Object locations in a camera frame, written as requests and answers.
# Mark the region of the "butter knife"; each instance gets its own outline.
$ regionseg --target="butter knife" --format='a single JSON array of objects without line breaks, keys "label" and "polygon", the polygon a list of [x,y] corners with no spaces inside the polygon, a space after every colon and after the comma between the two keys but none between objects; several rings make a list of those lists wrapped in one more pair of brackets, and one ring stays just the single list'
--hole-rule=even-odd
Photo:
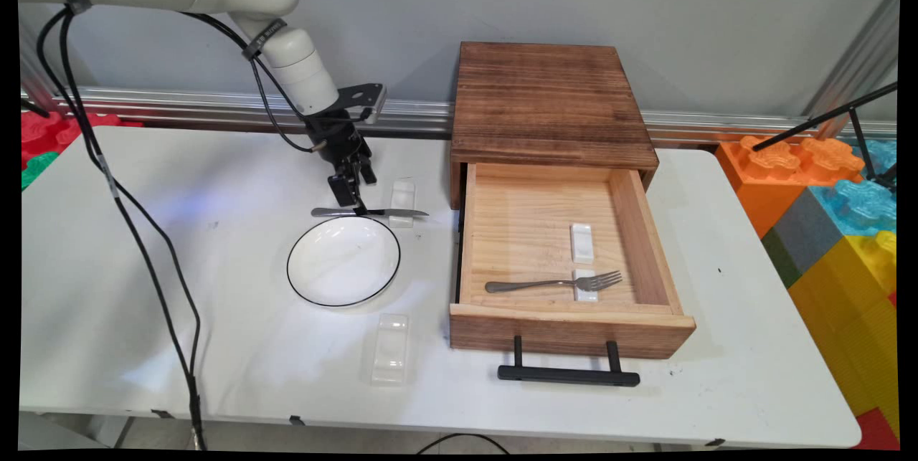
[{"label": "butter knife", "polygon": [[[335,218],[339,216],[357,215],[353,209],[312,209],[311,213],[314,218]],[[417,218],[427,216],[426,212],[407,209],[367,210],[366,213],[370,216],[391,216],[394,218]]]}]

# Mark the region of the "black handle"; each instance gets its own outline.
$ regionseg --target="black handle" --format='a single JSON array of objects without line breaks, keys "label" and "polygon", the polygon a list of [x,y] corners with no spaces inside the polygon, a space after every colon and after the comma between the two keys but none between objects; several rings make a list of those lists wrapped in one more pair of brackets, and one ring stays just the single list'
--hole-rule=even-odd
[{"label": "black handle", "polygon": [[609,354],[609,371],[588,369],[543,369],[522,366],[522,337],[514,336],[514,366],[498,366],[500,380],[529,380],[533,382],[560,382],[564,384],[593,384],[598,386],[625,386],[633,388],[640,383],[637,373],[623,372],[619,362],[619,346],[615,341],[606,343]]}]

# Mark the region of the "white table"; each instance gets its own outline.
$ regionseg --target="white table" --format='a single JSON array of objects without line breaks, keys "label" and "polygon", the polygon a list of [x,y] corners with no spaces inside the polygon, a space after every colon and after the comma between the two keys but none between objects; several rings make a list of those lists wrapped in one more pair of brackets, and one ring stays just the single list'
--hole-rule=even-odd
[{"label": "white table", "polygon": [[[672,359],[623,359],[637,388],[501,381],[510,353],[452,350],[457,213],[445,141],[370,140],[385,207],[412,177],[430,218],[394,229],[396,279],[376,300],[328,310],[285,276],[296,239],[334,206],[331,167],[272,134],[96,128],[115,176],[171,235],[203,320],[205,419],[439,429],[735,447],[851,447],[860,431],[745,218],[703,151],[659,150],[648,192],[686,314]],[[132,212],[181,340],[193,320],[155,232]],[[22,196],[23,411],[187,418],[187,392],[147,270],[82,144]],[[369,383],[381,312],[410,317],[407,383]],[[597,358],[524,354],[527,366],[605,369]]]}]

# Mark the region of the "wooden top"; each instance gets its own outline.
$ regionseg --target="wooden top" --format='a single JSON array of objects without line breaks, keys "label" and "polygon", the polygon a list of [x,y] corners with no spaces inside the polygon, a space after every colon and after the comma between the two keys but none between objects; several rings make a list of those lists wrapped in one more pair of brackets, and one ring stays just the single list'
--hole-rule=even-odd
[{"label": "wooden top", "polygon": [[655,170],[615,47],[463,42],[452,161]]}]

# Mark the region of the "red foam block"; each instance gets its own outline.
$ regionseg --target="red foam block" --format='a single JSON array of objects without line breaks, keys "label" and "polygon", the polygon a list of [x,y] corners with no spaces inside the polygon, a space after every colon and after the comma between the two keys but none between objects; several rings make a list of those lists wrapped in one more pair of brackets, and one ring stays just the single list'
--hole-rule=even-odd
[{"label": "red foam block", "polygon": [[861,442],[855,447],[859,450],[899,450],[899,440],[883,418],[879,408],[858,416],[858,425],[861,427]]}]

